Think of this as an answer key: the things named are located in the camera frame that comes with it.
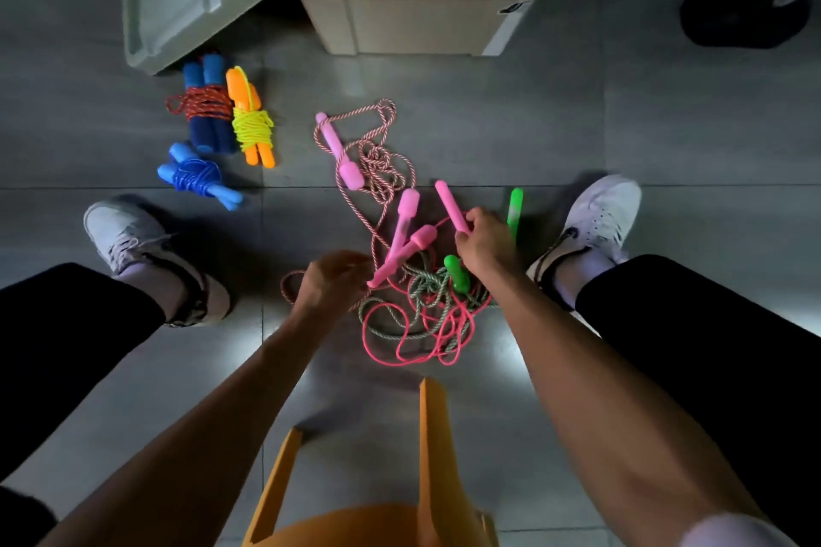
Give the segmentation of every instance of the rope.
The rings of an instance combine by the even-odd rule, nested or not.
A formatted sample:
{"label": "rope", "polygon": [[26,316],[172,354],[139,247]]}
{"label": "rope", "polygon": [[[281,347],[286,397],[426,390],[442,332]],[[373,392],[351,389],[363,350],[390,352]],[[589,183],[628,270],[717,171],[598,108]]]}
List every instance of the rope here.
{"label": "rope", "polygon": [[221,182],[222,176],[216,163],[201,158],[186,158],[177,163],[177,171],[171,182],[178,191],[192,191],[200,197],[213,197],[208,193],[211,184]]}
{"label": "rope", "polygon": [[[248,106],[254,103],[253,93],[251,93],[251,83],[248,82],[248,76],[245,75],[245,70],[240,66],[236,66],[242,74],[242,79],[245,81],[245,88],[248,91]],[[273,148],[271,142],[271,128],[273,121],[268,115],[267,110],[243,110],[234,107],[234,132],[236,139],[240,141],[240,149],[247,150],[254,147],[257,143],[262,143],[268,147]]]}
{"label": "rope", "polygon": [[[360,109],[349,111],[342,115],[328,117],[327,121],[335,122],[348,117],[361,115],[369,111],[376,111],[382,119],[382,125],[366,132],[357,141],[352,141],[345,146],[345,152],[356,148],[359,151],[357,161],[360,170],[365,178],[365,189],[374,200],[382,206],[382,214],[375,225],[368,221],[362,212],[351,201],[347,189],[343,185],[339,175],[340,160],[337,161],[337,188],[342,193],[348,206],[354,214],[364,224],[371,233],[370,251],[374,259],[374,265],[378,268],[382,260],[378,254],[378,245],[387,252],[390,245],[379,234],[380,229],[387,217],[389,206],[393,202],[397,193],[402,192],[408,186],[408,179],[401,171],[393,166],[395,159],[401,160],[410,175],[410,187],[416,188],[416,170],[413,164],[402,154],[391,152],[385,148],[387,142],[387,132],[391,124],[396,120],[396,106],[388,99],[381,99],[373,105],[364,106]],[[333,152],[327,148],[321,139],[321,127],[324,122],[319,122],[313,129],[313,140],[328,154]],[[443,219],[436,225],[437,229],[446,224],[450,219]],[[365,352],[375,362],[383,366],[410,366],[417,363],[424,363],[436,357],[444,366],[452,366],[459,359],[461,349],[473,338],[475,332],[474,316],[486,307],[495,307],[490,293],[480,283],[471,289],[467,295],[460,295],[454,292],[452,282],[444,267],[436,267],[435,253],[428,250],[419,253],[422,259],[422,267],[405,264],[402,267],[402,276],[398,282],[388,280],[390,288],[405,295],[405,298],[413,311],[410,318],[404,308],[389,303],[377,296],[374,291],[369,291],[364,298],[359,301],[352,310],[356,310],[360,322],[362,323],[362,344]],[[293,271],[282,278],[280,288],[282,296],[293,305],[294,298],[288,289],[288,282],[297,274],[304,271]],[[392,334],[382,331],[370,322],[371,316],[378,310],[385,309],[393,318],[397,327],[402,329],[401,333]],[[424,330],[411,333],[415,325],[421,323]],[[394,352],[395,361],[385,361],[376,356],[368,344],[369,335],[375,335],[389,342],[396,343]],[[405,342],[420,342],[426,338],[434,338],[434,346],[429,350],[422,350],[413,356],[402,354]]]}
{"label": "rope", "polygon": [[231,99],[228,97],[228,89],[222,85],[190,86],[185,93],[167,98],[165,108],[172,115],[179,115],[185,111],[186,119],[189,121],[192,117],[213,117],[231,121]]}

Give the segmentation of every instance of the blue rope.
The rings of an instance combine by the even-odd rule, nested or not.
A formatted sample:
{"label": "blue rope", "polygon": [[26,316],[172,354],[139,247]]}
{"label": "blue rope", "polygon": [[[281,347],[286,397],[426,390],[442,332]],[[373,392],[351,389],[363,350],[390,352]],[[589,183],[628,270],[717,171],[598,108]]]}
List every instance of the blue rope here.
{"label": "blue rope", "polygon": [[177,163],[172,183],[178,191],[191,191],[200,197],[213,197],[208,193],[208,187],[221,181],[222,176],[217,163],[201,158],[187,158]]}

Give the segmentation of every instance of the shoe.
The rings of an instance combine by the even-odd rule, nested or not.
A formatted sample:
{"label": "shoe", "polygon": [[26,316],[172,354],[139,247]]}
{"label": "shoe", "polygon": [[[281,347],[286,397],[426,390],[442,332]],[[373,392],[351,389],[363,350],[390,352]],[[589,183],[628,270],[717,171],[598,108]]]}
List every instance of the shoe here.
{"label": "shoe", "polygon": [[562,258],[600,249],[616,264],[626,261],[621,251],[641,204],[638,183],[621,175],[606,175],[591,184],[573,203],[558,241],[530,265],[527,276],[561,305],[553,275]]}
{"label": "shoe", "polygon": [[231,297],[227,290],[175,253],[171,234],[139,206],[123,200],[98,201],[86,210],[83,224],[114,276],[139,262],[160,266],[180,278],[188,298],[166,323],[169,326],[212,324],[228,315]]}

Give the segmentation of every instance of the hand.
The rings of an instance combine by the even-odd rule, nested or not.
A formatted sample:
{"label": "hand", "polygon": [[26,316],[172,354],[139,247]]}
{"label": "hand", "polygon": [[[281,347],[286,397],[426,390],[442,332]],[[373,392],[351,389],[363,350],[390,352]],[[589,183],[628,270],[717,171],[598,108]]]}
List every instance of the hand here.
{"label": "hand", "polygon": [[473,233],[457,232],[457,252],[468,271],[484,282],[491,272],[515,272],[519,262],[508,225],[481,208],[467,213]]}
{"label": "hand", "polygon": [[302,278],[294,314],[323,316],[332,324],[365,293],[374,274],[370,258],[353,251],[328,253],[311,262]]}

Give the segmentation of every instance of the black pants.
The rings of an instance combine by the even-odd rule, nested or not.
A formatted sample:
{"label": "black pants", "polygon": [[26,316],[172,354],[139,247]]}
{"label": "black pants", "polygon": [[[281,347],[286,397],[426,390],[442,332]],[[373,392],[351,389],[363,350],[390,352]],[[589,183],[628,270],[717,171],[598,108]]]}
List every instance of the black pants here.
{"label": "black pants", "polygon": [[[120,360],[165,321],[151,297],[77,264],[0,290],[0,481],[17,469]],[[0,532],[30,547],[55,525],[41,502],[0,489]]]}
{"label": "black pants", "polygon": [[[799,544],[815,542],[815,335],[658,256],[600,275],[576,308],[702,425],[776,525]],[[164,316],[139,290],[74,264],[0,290],[0,315],[32,322],[5,337],[0,424],[13,436],[0,454],[3,480]],[[27,513],[32,500],[8,493],[2,525],[30,528],[21,515],[42,511]],[[43,528],[7,544],[36,544]]]}

